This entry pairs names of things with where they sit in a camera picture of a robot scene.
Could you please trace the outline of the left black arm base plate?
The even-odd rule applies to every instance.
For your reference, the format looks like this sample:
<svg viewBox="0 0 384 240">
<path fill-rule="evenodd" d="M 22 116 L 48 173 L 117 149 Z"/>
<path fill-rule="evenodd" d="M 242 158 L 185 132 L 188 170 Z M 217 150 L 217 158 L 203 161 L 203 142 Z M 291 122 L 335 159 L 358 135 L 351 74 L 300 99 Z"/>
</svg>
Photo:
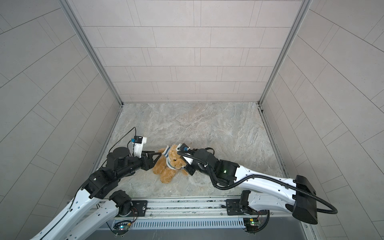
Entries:
<svg viewBox="0 0 384 240">
<path fill-rule="evenodd" d="M 148 201 L 139 200 L 139 201 L 132 201 L 132 208 L 131 211 L 128 214 L 128 217 L 144 217 L 147 210 Z"/>
</svg>

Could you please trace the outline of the blue white striped knit sweater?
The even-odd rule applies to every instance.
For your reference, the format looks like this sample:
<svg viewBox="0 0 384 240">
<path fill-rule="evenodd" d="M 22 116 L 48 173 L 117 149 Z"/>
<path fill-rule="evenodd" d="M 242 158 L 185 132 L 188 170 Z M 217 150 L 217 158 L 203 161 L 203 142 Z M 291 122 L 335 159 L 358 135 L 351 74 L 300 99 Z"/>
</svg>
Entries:
<svg viewBox="0 0 384 240">
<path fill-rule="evenodd" d="M 177 154 L 177 145 L 167 146 L 163 151 L 163 155 L 166 158 L 166 164 L 173 170 L 180 170 L 183 164 L 180 162 L 181 158 Z"/>
</svg>

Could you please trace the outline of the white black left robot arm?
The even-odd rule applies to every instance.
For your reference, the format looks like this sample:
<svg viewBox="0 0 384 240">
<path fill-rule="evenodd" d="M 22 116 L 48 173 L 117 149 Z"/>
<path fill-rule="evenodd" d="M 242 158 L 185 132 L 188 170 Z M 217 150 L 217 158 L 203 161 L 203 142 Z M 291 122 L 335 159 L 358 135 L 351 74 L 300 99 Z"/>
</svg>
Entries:
<svg viewBox="0 0 384 240">
<path fill-rule="evenodd" d="M 127 147 L 107 155 L 106 166 L 92 173 L 68 205 L 39 233 L 35 240 L 85 240 L 104 223 L 133 210 L 132 199 L 125 191 L 113 190 L 122 178 L 137 170 L 152 169 L 161 152 L 144 151 L 132 156 Z"/>
</svg>

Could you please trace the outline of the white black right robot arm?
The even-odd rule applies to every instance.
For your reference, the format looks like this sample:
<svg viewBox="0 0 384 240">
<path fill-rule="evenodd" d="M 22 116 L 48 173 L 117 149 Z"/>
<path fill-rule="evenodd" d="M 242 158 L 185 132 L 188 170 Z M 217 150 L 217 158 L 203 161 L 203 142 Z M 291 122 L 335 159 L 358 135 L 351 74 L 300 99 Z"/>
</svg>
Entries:
<svg viewBox="0 0 384 240">
<path fill-rule="evenodd" d="M 261 174 L 231 161 L 218 160 L 207 149 L 183 147 L 177 153 L 187 163 L 188 173 L 199 171 L 208 175 L 215 188 L 222 191 L 236 187 L 245 189 L 241 201 L 248 214 L 277 210 L 291 213 L 307 224 L 318 223 L 316 191 L 304 176 L 284 179 Z"/>
</svg>

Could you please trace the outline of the brown plush teddy bear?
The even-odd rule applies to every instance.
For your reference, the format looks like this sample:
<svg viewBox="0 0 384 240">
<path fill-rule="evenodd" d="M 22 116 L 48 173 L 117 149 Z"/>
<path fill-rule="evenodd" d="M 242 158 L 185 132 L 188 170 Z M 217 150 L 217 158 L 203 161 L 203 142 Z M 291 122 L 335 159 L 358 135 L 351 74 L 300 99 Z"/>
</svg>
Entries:
<svg viewBox="0 0 384 240">
<path fill-rule="evenodd" d="M 163 184 L 168 184 L 172 181 L 174 176 L 179 172 L 181 172 L 187 176 L 188 173 L 185 170 L 185 166 L 187 165 L 187 163 L 182 159 L 182 157 L 179 155 L 181 158 L 180 162 L 183 164 L 183 167 L 180 170 L 173 170 L 173 169 L 169 168 L 166 164 L 166 158 L 163 155 L 164 150 L 165 150 L 165 148 L 158 150 L 158 152 L 162 153 L 162 169 L 161 170 L 153 170 L 153 173 L 155 175 L 160 175 L 160 181 Z"/>
</svg>

